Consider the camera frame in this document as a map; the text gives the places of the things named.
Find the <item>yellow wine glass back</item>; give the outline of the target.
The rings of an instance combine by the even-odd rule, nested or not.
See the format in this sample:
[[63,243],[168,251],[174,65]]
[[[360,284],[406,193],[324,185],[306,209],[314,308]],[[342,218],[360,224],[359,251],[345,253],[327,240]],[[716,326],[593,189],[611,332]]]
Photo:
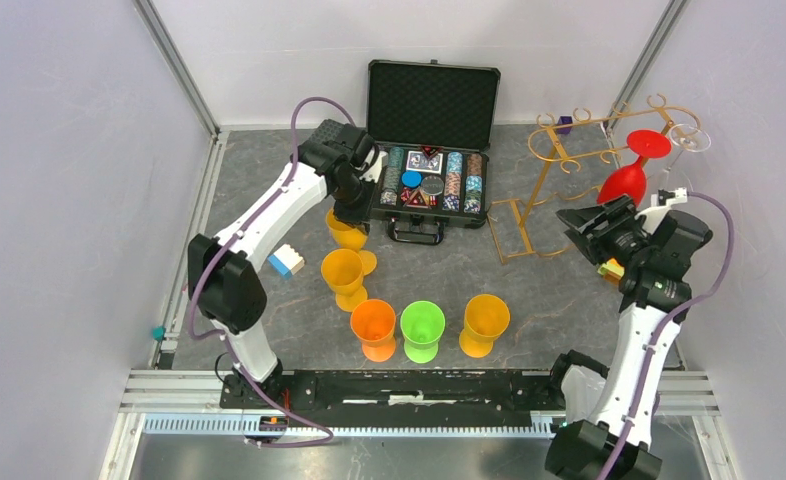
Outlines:
[[373,273],[377,267],[376,255],[364,248],[368,234],[363,230],[350,226],[334,215],[334,209],[330,208],[326,214],[326,225],[335,243],[341,247],[356,252],[362,262],[362,269],[365,275]]

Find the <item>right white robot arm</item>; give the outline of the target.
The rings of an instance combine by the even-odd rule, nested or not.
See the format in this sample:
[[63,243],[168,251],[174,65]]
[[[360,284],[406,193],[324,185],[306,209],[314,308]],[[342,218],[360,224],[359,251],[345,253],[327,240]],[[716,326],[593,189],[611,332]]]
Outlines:
[[638,211],[627,195],[556,216],[591,264],[614,259],[624,273],[611,364],[570,351],[546,382],[549,400],[565,408],[566,423],[557,429],[545,468],[561,479],[656,479],[662,461],[650,447],[658,384],[693,297],[683,278],[713,232],[667,204]]

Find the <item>red plastic wine glass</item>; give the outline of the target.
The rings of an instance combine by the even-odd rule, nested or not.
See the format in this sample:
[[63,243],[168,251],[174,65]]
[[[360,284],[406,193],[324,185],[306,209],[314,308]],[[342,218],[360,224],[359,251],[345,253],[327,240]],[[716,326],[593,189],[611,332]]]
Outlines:
[[635,206],[639,206],[647,188],[644,172],[646,162],[666,157],[672,150],[664,134],[648,129],[631,132],[627,136],[627,146],[638,158],[634,163],[617,169],[606,179],[597,197],[600,205],[627,195]]

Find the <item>clear wine glass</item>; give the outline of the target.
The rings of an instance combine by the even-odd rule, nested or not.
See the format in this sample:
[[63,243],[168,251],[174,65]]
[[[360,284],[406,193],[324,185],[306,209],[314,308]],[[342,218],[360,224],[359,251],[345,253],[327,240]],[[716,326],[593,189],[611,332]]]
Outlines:
[[664,167],[651,177],[653,192],[672,191],[679,187],[674,171],[678,161],[686,154],[697,154],[708,150],[712,140],[707,132],[691,124],[676,124],[666,137],[673,146],[673,152],[665,161]]

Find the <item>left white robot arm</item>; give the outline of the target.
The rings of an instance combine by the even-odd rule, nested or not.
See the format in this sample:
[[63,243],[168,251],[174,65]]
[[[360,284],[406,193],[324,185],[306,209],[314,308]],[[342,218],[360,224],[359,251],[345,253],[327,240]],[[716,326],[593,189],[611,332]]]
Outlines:
[[259,407],[283,394],[280,364],[260,322],[267,295],[258,273],[282,238],[310,209],[334,200],[337,220],[358,228],[370,220],[381,164],[370,134],[351,124],[324,121],[290,155],[274,183],[244,214],[215,236],[194,236],[187,247],[187,283],[192,313],[209,319],[224,336],[244,392]]

